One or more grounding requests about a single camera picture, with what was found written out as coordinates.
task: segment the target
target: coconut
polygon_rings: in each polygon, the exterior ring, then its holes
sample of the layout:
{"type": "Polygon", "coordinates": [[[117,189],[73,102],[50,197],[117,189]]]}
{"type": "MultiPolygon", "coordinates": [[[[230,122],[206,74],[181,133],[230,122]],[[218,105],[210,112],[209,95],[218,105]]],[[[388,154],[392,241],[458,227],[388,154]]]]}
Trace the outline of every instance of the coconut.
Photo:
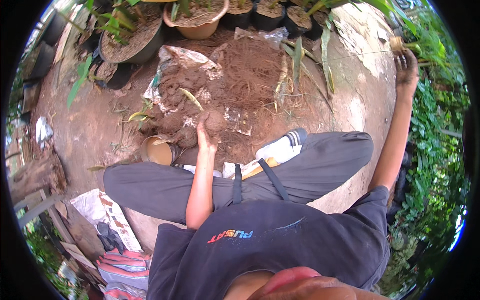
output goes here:
{"type": "Polygon", "coordinates": [[[212,110],[205,120],[204,126],[208,136],[215,137],[227,128],[227,121],[222,113],[212,110]]]}

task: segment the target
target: tan plastic pot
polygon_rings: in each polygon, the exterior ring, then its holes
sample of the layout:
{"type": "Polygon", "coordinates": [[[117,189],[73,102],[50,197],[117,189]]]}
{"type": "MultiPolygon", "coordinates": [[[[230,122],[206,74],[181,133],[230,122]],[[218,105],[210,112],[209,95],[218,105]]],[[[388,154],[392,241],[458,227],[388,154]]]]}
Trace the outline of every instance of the tan plastic pot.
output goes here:
{"type": "Polygon", "coordinates": [[[203,23],[198,26],[193,26],[193,27],[182,27],[178,26],[175,23],[173,23],[169,17],[167,12],[171,11],[172,9],[172,3],[168,3],[165,6],[165,9],[163,10],[163,21],[167,26],[169,27],[176,27],[180,33],[186,37],[187,39],[193,39],[193,40],[201,40],[201,39],[206,39],[210,37],[216,30],[218,26],[218,21],[220,21],[220,18],[223,17],[224,14],[227,13],[228,10],[228,0],[223,1],[223,9],[222,11],[215,16],[210,22],[208,23],[203,23]]]}
{"type": "Polygon", "coordinates": [[[169,166],[180,155],[180,147],[161,134],[147,137],[140,147],[142,161],[169,166]]]}

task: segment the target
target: black strap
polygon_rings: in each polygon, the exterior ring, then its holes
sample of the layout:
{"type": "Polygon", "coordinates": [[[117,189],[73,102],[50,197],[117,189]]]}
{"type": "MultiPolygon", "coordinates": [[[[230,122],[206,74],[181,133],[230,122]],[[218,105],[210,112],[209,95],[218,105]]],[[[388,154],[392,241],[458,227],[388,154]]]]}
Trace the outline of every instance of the black strap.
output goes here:
{"type": "Polygon", "coordinates": [[[267,164],[267,162],[265,162],[263,158],[260,158],[258,163],[260,164],[260,166],[262,166],[265,174],[267,174],[268,179],[270,179],[270,181],[273,183],[273,186],[276,188],[280,196],[282,196],[283,200],[290,201],[290,199],[288,198],[287,190],[285,190],[285,187],[275,175],[272,168],[270,168],[270,166],[267,164]]]}
{"type": "Polygon", "coordinates": [[[235,164],[235,179],[233,180],[233,204],[241,202],[241,170],[240,165],[235,164]]]}

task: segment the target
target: lip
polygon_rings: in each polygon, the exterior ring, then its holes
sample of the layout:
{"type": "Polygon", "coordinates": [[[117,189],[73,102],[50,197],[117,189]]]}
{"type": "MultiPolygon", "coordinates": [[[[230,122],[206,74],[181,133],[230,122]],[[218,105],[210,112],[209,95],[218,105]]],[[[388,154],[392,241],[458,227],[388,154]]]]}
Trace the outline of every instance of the lip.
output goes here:
{"type": "Polygon", "coordinates": [[[265,284],[262,295],[270,294],[279,287],[291,282],[317,276],[321,276],[320,273],[308,267],[294,267],[282,270],[273,275],[265,284]]]}

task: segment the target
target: black t-shirt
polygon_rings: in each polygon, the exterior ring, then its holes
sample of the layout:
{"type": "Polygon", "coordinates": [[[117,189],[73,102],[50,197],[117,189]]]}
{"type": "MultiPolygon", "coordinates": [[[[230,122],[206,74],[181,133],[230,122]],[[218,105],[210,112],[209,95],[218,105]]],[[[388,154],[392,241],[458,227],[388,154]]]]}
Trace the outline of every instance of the black t-shirt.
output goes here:
{"type": "Polygon", "coordinates": [[[147,299],[223,299],[238,276],[310,267],[370,289],[389,258],[388,190],[381,186],[342,214],[304,204],[250,201],[213,212],[195,231],[158,226],[147,299]]]}

